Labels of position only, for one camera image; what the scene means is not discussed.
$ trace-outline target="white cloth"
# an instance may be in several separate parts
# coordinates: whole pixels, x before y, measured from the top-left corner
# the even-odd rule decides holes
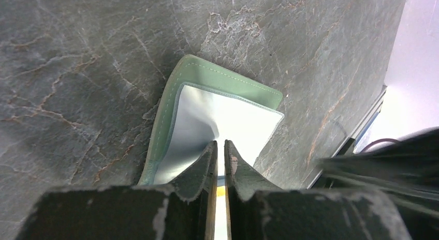
[[[171,181],[198,159],[206,145],[218,142],[218,176],[224,175],[224,142],[232,140],[253,165],[284,115],[243,98],[183,84],[168,150],[154,184]]]

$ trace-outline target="yellow stripe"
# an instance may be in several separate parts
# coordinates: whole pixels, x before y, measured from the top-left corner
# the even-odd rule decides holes
[[[225,186],[216,188],[216,196],[217,197],[221,197],[221,196],[225,196],[225,195],[226,195],[226,187]]]

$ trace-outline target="green fabric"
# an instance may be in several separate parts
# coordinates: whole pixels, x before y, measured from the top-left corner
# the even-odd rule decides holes
[[[194,83],[220,92],[234,94],[274,110],[277,109],[283,97],[282,93],[277,90],[204,59],[193,55],[184,56],[173,70],[163,91],[139,185],[153,183],[157,166],[166,153],[174,104],[176,99],[178,100],[176,94],[183,82]]]

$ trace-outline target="gray marble countertop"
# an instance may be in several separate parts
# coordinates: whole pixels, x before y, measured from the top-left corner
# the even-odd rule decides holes
[[[280,90],[255,167],[299,188],[381,90],[405,0],[0,0],[0,231],[59,185],[134,184],[184,54]]]

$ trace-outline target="white wall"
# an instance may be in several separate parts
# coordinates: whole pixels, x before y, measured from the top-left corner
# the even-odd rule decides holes
[[[439,0],[407,0],[369,142],[439,126]]]

